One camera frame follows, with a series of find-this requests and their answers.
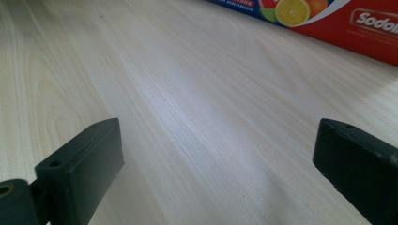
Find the wood grain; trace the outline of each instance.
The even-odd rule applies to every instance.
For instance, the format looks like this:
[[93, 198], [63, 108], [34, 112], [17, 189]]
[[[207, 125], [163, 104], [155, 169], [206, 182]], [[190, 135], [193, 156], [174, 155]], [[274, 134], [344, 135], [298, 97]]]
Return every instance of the wood grain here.
[[90, 224], [368, 224], [314, 167], [317, 124], [398, 146], [397, 67], [206, 1], [2, 1], [0, 68], [1, 180], [120, 119]]

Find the red cardboard box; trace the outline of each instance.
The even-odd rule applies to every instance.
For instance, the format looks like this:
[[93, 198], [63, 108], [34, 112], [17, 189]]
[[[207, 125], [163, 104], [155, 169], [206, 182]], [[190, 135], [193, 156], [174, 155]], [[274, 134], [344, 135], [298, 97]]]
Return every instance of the red cardboard box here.
[[398, 66], [398, 0], [208, 0]]

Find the fruit illustration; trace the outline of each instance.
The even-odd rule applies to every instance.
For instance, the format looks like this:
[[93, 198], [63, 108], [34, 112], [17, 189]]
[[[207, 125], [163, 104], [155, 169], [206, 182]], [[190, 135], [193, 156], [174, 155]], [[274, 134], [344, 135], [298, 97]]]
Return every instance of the fruit illustration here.
[[318, 15], [328, 7], [328, 0], [306, 0], [306, 2], [310, 6], [310, 18]]
[[272, 8], [272, 7], [261, 7], [260, 8], [260, 13], [269, 22], [276, 23], [278, 21], [276, 19], [276, 17], [275, 17], [275, 8]]
[[310, 14], [310, 6], [305, 0], [281, 0], [275, 8], [276, 19], [285, 26], [304, 23], [310, 19]]
[[261, 8], [275, 8], [280, 0], [259, 0]]

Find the wooden floor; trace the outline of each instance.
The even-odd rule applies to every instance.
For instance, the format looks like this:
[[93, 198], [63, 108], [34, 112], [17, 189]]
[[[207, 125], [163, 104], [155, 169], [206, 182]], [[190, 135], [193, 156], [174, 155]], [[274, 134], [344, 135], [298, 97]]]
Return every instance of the wooden floor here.
[[314, 141], [326, 117], [398, 146], [397, 75], [206, 1], [0, 1], [0, 180], [118, 117], [126, 165], [90, 224], [369, 224]]

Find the black plastic part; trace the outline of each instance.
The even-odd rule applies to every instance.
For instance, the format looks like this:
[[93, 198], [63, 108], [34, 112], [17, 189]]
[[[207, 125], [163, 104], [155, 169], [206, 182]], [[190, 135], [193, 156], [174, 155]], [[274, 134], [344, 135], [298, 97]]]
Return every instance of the black plastic part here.
[[15, 179], [0, 183], [0, 224], [39, 225], [26, 181]]
[[398, 224], [398, 149], [357, 127], [322, 119], [313, 162], [372, 224]]
[[0, 224], [86, 225], [123, 165], [118, 119], [94, 124], [41, 161], [30, 186], [0, 183]]
[[123, 166], [117, 119], [94, 124], [36, 166], [50, 193], [53, 225], [85, 225]]

